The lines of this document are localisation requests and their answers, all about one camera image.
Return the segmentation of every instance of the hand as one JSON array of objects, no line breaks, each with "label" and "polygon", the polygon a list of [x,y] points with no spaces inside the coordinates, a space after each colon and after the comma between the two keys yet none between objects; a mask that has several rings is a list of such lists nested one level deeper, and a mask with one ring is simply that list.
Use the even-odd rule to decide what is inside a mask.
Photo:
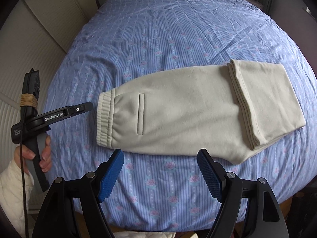
[{"label": "hand", "polygon": [[[46,173],[52,168],[52,158],[51,158],[51,137],[48,135],[45,140],[45,148],[42,151],[42,160],[40,161],[40,167],[42,171]],[[24,159],[32,160],[35,157],[33,151],[29,150],[25,145],[22,145],[22,157],[23,157],[23,169],[26,174],[29,174],[28,167],[26,166]],[[19,168],[20,164],[20,146],[16,147],[14,151],[14,161]]]}]

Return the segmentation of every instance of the metal screw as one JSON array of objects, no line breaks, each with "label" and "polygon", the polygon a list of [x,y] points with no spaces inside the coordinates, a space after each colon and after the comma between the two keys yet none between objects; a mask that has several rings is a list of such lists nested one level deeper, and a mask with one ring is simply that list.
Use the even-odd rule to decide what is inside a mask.
[{"label": "metal screw", "polygon": [[262,183],[262,184],[265,184],[266,180],[263,177],[261,177],[261,178],[259,178],[259,182]]},{"label": "metal screw", "polygon": [[229,178],[231,178],[231,179],[233,179],[233,178],[236,177],[236,175],[235,175],[233,172],[228,172],[228,173],[227,173],[227,176],[228,176]]},{"label": "metal screw", "polygon": [[57,178],[55,178],[54,182],[55,183],[61,183],[62,180],[63,180],[63,178],[57,177]]},{"label": "metal screw", "polygon": [[88,178],[93,178],[95,176],[95,172],[88,172],[88,173],[86,173],[86,176]]}]

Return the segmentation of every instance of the wall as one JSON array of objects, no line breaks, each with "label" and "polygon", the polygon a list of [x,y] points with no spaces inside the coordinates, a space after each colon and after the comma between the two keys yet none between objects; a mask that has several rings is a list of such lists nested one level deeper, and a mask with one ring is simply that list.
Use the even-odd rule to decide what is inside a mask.
[{"label": "wall", "polygon": [[273,0],[270,16],[298,45],[317,75],[317,22],[302,0]]}]

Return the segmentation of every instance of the black cable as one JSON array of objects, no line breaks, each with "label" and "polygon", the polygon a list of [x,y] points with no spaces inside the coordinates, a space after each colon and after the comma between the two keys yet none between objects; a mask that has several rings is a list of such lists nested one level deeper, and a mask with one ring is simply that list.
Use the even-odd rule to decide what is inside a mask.
[{"label": "black cable", "polygon": [[[25,113],[26,113],[26,110],[24,111],[24,116],[22,120],[22,129],[24,127]],[[25,192],[24,167],[23,167],[23,157],[22,157],[22,130],[21,130],[21,137],[20,137],[20,164],[21,164],[22,190],[23,190],[24,229],[25,229],[25,237],[29,238],[29,220],[28,220],[28,213],[26,209],[26,192]]]},{"label": "black cable", "polygon": [[[29,84],[30,84],[30,75],[28,76],[27,90],[29,90]],[[26,207],[26,191],[25,191],[24,167],[23,167],[23,157],[22,157],[22,141],[23,141],[22,135],[23,135],[23,129],[25,124],[26,110],[27,110],[27,107],[24,108],[23,116],[21,119],[22,127],[21,127],[21,135],[20,135],[20,164],[21,164],[22,190],[23,190],[24,229],[25,229],[25,237],[29,238],[29,220],[28,220],[28,212]]]}]

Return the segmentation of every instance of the blue gripper pad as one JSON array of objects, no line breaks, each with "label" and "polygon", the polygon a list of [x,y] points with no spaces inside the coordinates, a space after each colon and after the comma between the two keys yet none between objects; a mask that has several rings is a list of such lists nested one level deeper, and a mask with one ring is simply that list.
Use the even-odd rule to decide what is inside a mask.
[{"label": "blue gripper pad", "polygon": [[100,192],[98,194],[99,203],[102,203],[105,198],[109,198],[124,163],[122,150],[120,150],[114,158],[112,158],[112,156],[108,160],[108,162],[110,161],[110,165],[100,183]]},{"label": "blue gripper pad", "polygon": [[202,149],[199,150],[197,154],[197,164],[207,184],[211,196],[216,198],[218,202],[222,203],[223,197],[221,180],[214,172],[210,162],[207,159],[207,156],[204,155],[204,153],[202,152]]}]

